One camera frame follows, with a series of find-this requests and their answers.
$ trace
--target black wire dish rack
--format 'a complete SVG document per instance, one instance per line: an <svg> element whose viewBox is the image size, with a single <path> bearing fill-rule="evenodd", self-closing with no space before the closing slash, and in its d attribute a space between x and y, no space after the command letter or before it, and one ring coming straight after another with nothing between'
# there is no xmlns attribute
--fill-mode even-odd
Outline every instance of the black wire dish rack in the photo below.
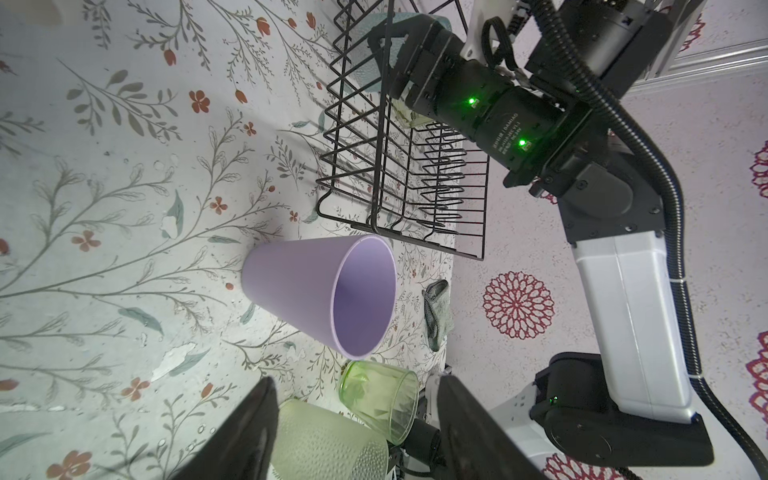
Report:
<svg viewBox="0 0 768 480"><path fill-rule="evenodd" d="M356 80L355 71L374 65L374 60L373 55L353 60L353 52L367 43L368 37L355 38L353 30L367 15L394 18L395 1L337 3L341 11L333 21L342 34L333 42L339 56L330 68L337 78L328 84L333 102L325 110L334 124L324 133L331 150L319 157L330 165L330 175L322 173L317 179L327 190L317 201L318 215L394 240L482 260L488 155L465 148L465 138L447 125L431 122L410 127L394 118L402 107L393 105L387 95L366 91L378 82L380 91L386 91L386 73L381 75L377 69L378 78L364 85ZM413 0L409 3L409 12L420 12ZM448 0L425 12L458 15L466 33L458 0ZM390 61L391 40L388 27L382 47L384 65ZM336 208L337 214L323 211L323 207L332 210L328 206L342 199L365 204L365 220L343 216L340 208Z"/></svg>

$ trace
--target cup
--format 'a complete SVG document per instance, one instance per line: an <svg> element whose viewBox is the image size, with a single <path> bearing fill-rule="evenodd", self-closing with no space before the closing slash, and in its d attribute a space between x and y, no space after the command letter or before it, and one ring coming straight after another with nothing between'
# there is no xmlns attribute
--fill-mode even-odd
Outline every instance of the cup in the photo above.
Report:
<svg viewBox="0 0 768 480"><path fill-rule="evenodd" d="M419 377L377 362L351 362L339 383L339 400L368 427L400 445L411 431Z"/></svg>
<svg viewBox="0 0 768 480"><path fill-rule="evenodd" d="M242 278L256 305L354 360L381 343L395 308L395 258L376 235L265 243Z"/></svg>
<svg viewBox="0 0 768 480"><path fill-rule="evenodd" d="M272 466L282 480L382 480L384 437L336 412L300 400L280 407Z"/></svg>

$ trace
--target orange flower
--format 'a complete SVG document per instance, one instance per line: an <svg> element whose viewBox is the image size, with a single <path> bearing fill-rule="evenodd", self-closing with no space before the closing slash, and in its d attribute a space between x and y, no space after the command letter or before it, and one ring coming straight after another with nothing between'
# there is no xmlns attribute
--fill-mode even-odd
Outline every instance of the orange flower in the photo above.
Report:
<svg viewBox="0 0 768 480"><path fill-rule="evenodd" d="M176 64L176 54L170 48L163 52L163 56L169 67Z"/></svg>
<svg viewBox="0 0 768 480"><path fill-rule="evenodd" d="M72 450L64 457L61 465L55 463L48 467L45 476L48 478L58 477L59 480L70 480L72 477L85 475L85 472L91 468L91 463L88 462L91 456L90 452L80 453L77 450Z"/></svg>
<svg viewBox="0 0 768 480"><path fill-rule="evenodd" d="M208 385L203 387L203 391L200 392L200 396L203 397L203 398L209 396L210 395L210 391L213 390L213 389L214 389L214 384L213 383L209 383Z"/></svg>
<svg viewBox="0 0 768 480"><path fill-rule="evenodd" d="M210 105L210 100L205 96L204 91L198 90L195 92L190 90L190 98L192 99L192 110L194 110L194 113L199 114L200 110L208 113L208 105Z"/></svg>
<svg viewBox="0 0 768 480"><path fill-rule="evenodd" d="M83 250L84 252L87 252L91 249L91 247L95 248L101 245L101 242L99 240L91 240L93 238L94 233L90 230L86 230L83 232L82 237L72 237L72 243L75 245L80 245L80 250Z"/></svg>
<svg viewBox="0 0 768 480"><path fill-rule="evenodd" d="M143 382L139 377L136 377L135 379L131 380L131 386L123 389L120 394L122 396L130 396L131 401L135 402L136 400L139 400L141 398L141 392L139 390L146 389L149 386L149 381L144 380Z"/></svg>
<svg viewBox="0 0 768 480"><path fill-rule="evenodd" d="M210 202L210 207L213 208L219 215L221 215L222 210L227 209L227 205L221 203L221 197L216 197L215 202Z"/></svg>
<svg viewBox="0 0 768 480"><path fill-rule="evenodd" d="M270 24L266 23L266 18L259 17L256 19L256 28L259 29L262 35L270 34Z"/></svg>
<svg viewBox="0 0 768 480"><path fill-rule="evenodd" d="M9 392L18 386L14 379L0 380L0 392Z"/></svg>

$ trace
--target pink wall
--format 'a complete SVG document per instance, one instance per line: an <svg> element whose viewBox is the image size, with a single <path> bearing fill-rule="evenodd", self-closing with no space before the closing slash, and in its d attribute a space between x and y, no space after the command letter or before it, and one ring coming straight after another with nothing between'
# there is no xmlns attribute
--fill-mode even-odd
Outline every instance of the pink wall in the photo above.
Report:
<svg viewBox="0 0 768 480"><path fill-rule="evenodd" d="M768 338L761 343L759 336L768 331L768 190L760 185L768 184L767 84L768 74L745 76L624 102L667 154L683 184L686 260L704 374L764 451ZM555 353L597 352L557 207L530 197L524 188L504 189L504 175L492 162L486 260L457 257L453 273L456 327L447 361L486 408L515 395ZM486 316L493 307L488 285L510 272L521 273L518 279L533 287L515 297L515 311L532 320L532 329L514 319ZM703 414L713 437L713 466L637 472L646 479L756 478L735 442L708 412Z"/></svg>

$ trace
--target textured glass cup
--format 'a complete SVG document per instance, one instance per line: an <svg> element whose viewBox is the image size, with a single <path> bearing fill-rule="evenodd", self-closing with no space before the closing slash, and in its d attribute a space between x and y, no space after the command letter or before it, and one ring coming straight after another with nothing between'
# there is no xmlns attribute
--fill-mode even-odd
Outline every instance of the textured glass cup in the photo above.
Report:
<svg viewBox="0 0 768 480"><path fill-rule="evenodd" d="M350 362L339 384L339 399L371 429L400 445L413 425L419 378L396 366Z"/></svg>
<svg viewBox="0 0 768 480"><path fill-rule="evenodd" d="M280 407L272 466L282 480L382 480L384 437L336 412L300 400Z"/></svg>

